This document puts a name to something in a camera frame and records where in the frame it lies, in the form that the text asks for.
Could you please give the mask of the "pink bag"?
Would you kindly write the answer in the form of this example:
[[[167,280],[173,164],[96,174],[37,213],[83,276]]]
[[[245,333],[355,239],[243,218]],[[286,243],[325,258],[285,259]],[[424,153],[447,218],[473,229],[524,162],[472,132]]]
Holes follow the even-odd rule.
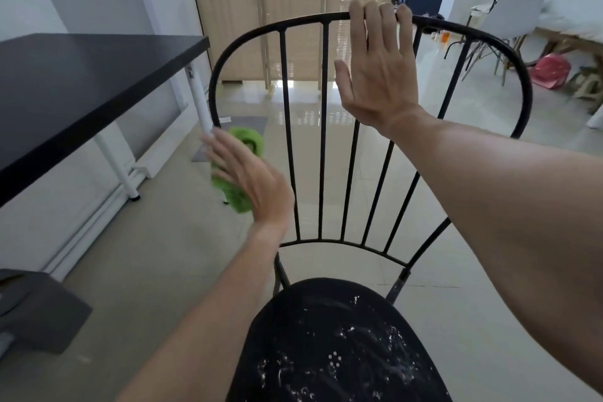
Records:
[[[540,58],[529,69],[529,74],[533,84],[549,90],[556,90],[565,86],[571,67],[564,56],[550,53]]]

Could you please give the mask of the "black table with white legs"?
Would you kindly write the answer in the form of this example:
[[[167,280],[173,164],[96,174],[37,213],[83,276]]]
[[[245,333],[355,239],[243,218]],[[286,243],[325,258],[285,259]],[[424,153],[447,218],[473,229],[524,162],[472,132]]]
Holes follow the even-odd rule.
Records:
[[[34,33],[0,42],[0,207],[209,49],[207,36]]]

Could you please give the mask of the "black metal chair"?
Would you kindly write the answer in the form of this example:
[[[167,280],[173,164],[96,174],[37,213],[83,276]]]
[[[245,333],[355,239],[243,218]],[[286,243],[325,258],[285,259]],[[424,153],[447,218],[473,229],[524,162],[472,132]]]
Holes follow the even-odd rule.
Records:
[[[411,202],[420,174],[415,173],[386,246],[367,246],[373,217],[388,172],[394,143],[389,142],[368,220],[359,243],[346,240],[347,221],[360,123],[353,126],[343,218],[339,238],[323,237],[324,171],[326,162],[326,95],[330,25],[348,21],[348,12],[330,12],[278,21],[255,28],[234,40],[222,52],[209,84],[209,111],[220,127],[216,88],[223,67],[240,47],[270,33],[279,34],[283,105],[291,188],[296,193],[292,149],[286,32],[289,28],[319,24],[322,27],[320,112],[320,173],[318,237],[300,235],[298,206],[294,222],[296,238],[281,248],[314,243],[348,246],[379,255],[401,271],[383,297],[371,289],[338,278],[309,278],[290,283],[280,255],[274,260],[272,299],[254,318],[245,340],[227,402],[451,402],[449,392],[433,360],[406,319],[394,307],[411,270],[426,250],[451,225],[445,218],[408,262],[389,254],[402,218]]]

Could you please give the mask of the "white plastic chair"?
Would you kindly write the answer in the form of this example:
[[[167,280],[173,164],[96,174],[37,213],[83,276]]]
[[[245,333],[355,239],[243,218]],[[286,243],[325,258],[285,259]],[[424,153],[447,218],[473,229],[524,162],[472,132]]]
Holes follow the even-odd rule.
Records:
[[[545,0],[499,0],[493,9],[486,14],[480,30],[492,36],[495,36],[505,42],[519,55],[525,38],[536,28]],[[497,57],[494,74],[497,73],[500,63],[503,63],[502,85],[505,85],[507,70],[514,68],[505,55],[499,53],[494,47],[487,46],[485,41],[470,40],[469,44],[477,42],[477,46],[472,48],[469,58],[466,60],[467,67],[461,78],[464,81],[471,69],[483,56],[484,50],[489,48]]]

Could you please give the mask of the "person's left hand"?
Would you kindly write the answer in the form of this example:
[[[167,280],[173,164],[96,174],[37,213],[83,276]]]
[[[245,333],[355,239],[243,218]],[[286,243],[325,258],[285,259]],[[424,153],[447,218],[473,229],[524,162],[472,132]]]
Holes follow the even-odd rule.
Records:
[[[281,241],[290,227],[295,197],[284,175],[250,151],[247,168],[250,189],[243,190],[252,203],[256,228],[268,229]]]

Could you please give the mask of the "dark grey box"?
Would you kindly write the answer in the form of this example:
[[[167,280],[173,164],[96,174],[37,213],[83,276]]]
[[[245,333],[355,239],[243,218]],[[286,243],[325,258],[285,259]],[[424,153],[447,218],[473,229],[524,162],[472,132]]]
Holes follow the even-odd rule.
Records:
[[[61,354],[92,311],[47,273],[0,268],[0,344]]]

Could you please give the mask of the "person's left forearm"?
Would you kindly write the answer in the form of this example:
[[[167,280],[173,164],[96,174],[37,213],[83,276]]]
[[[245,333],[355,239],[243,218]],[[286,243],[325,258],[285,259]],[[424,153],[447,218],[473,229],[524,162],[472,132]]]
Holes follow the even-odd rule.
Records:
[[[257,222],[211,290],[192,308],[117,397],[117,402],[224,402],[284,222]]]

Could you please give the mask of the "person's right forearm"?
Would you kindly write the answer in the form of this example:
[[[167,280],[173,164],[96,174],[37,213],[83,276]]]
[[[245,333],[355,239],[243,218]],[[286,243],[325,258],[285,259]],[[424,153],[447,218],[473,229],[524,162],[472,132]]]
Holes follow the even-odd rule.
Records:
[[[419,106],[383,129],[530,336],[603,396],[603,158]]]

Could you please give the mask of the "person's right hand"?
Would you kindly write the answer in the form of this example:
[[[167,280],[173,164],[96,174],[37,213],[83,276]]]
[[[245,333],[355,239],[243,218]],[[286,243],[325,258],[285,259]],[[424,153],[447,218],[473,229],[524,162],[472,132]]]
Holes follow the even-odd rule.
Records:
[[[391,3],[380,4],[386,56],[381,61],[370,59],[365,5],[359,0],[349,5],[351,56],[350,65],[346,65],[351,73],[357,107],[343,108],[358,122],[399,144],[415,117],[423,114],[418,104],[416,64],[406,62],[399,52],[397,9]]]

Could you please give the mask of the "grey floor mat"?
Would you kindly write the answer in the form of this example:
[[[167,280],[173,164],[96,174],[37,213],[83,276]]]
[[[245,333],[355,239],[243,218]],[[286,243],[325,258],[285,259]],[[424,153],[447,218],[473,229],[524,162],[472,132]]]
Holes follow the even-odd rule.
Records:
[[[220,118],[220,123],[222,129],[226,131],[236,126],[241,128],[253,129],[257,131],[260,135],[264,135],[267,120],[267,117],[262,116],[230,116]],[[204,144],[201,143],[196,153],[194,153],[192,156],[192,162],[208,162],[208,159],[204,154],[204,148]]]

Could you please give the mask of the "green cleaning cloth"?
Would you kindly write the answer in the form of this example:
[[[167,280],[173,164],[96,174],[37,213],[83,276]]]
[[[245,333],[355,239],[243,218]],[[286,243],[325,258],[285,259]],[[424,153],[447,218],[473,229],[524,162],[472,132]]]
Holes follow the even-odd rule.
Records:
[[[264,136],[255,129],[244,126],[230,126],[227,130],[232,136],[247,146],[254,155],[262,157],[265,149]],[[224,195],[224,203],[230,205],[238,214],[252,210],[252,203],[243,190],[220,177],[211,177],[212,186]]]

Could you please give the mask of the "beige plastic stool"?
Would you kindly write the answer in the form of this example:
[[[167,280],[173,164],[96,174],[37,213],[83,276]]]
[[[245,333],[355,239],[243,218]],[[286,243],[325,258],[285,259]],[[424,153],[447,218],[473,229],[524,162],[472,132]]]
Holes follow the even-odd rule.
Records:
[[[603,104],[603,79],[595,67],[580,66],[567,81],[564,92],[573,99],[592,101],[589,114],[593,116]]]

